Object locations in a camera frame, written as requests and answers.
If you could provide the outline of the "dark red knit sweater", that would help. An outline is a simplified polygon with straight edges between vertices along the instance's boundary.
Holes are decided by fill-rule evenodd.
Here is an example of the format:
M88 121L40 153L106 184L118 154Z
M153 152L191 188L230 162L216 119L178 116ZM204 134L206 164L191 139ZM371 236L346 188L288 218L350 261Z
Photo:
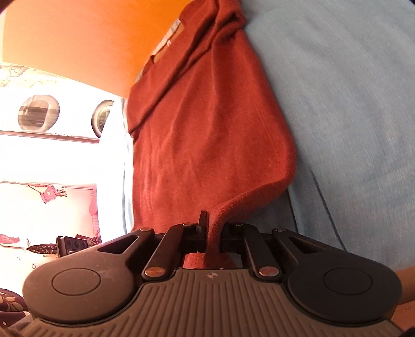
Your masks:
M244 32L238 1L193 1L127 100L134 226L165 232L209 213L204 254L188 268L232 266L226 222L246 219L295 175L295 145Z

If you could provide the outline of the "light blue floral bedsheet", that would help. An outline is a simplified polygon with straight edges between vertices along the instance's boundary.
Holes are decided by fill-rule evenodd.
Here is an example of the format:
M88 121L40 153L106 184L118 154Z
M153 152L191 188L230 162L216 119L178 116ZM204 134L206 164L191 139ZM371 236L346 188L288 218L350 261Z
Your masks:
M412 266L414 5L238 2L296 156L286 190L239 222Z

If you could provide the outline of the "white washing machine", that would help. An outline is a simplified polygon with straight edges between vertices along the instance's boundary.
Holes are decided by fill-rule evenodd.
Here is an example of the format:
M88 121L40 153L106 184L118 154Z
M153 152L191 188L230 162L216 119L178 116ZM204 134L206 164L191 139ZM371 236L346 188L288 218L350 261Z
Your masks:
M121 98L93 86L38 69L1 63L1 130L99 138L91 118L97 105Z

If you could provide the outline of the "orange storage box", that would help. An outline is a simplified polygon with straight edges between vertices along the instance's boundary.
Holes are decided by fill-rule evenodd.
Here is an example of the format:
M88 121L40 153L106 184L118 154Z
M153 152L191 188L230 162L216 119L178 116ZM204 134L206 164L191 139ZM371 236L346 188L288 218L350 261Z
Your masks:
M187 1L14 1L1 59L127 97Z

